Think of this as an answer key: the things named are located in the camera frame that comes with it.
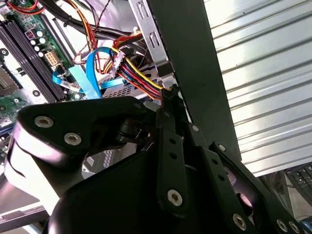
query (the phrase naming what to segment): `black wire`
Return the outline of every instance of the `black wire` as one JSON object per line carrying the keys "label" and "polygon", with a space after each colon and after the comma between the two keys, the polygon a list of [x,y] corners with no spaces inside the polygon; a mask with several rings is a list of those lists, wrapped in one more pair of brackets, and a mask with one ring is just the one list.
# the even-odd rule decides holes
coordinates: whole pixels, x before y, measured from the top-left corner
{"label": "black wire", "polygon": [[111,59],[111,61],[115,61],[114,60],[114,57],[113,57],[113,55],[112,55],[112,52],[113,52],[113,50],[112,49],[109,49],[109,58]]}
{"label": "black wire", "polygon": [[83,2],[79,1],[79,0],[74,0],[79,6],[81,6],[83,9],[90,11],[90,4],[88,4],[89,6],[87,6],[86,4],[84,4]]}

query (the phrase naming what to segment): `motherboard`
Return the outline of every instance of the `motherboard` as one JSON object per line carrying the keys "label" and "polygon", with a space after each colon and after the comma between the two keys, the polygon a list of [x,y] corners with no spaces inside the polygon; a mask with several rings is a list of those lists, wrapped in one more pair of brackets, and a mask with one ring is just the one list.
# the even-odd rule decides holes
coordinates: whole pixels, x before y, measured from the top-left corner
{"label": "motherboard", "polygon": [[28,105],[73,101],[84,94],[53,83],[58,71],[62,80],[73,82],[72,62],[38,15],[23,15],[0,6],[0,163],[6,156],[18,111]]}

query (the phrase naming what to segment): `metal side panel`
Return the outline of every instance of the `metal side panel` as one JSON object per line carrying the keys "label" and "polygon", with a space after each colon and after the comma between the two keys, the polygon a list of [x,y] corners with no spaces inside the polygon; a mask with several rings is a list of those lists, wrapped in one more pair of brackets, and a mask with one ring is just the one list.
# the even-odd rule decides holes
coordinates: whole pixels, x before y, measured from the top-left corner
{"label": "metal side panel", "polygon": [[243,163],[261,176],[311,162],[312,1],[205,7]]}

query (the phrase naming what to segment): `orange wire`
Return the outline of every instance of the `orange wire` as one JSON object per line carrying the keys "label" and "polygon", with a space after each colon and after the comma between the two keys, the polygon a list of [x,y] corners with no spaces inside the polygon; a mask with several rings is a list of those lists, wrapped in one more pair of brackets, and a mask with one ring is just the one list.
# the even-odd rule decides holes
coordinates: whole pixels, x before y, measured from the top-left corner
{"label": "orange wire", "polygon": [[118,75],[120,75],[122,78],[124,78],[126,81],[128,81],[130,84],[132,84],[134,87],[138,88],[139,90],[141,90],[142,92],[146,93],[151,99],[155,99],[152,95],[150,95],[149,93],[147,93],[144,89],[142,89],[140,86],[134,84],[132,81],[130,81],[128,78],[126,78],[122,73],[118,73]]}

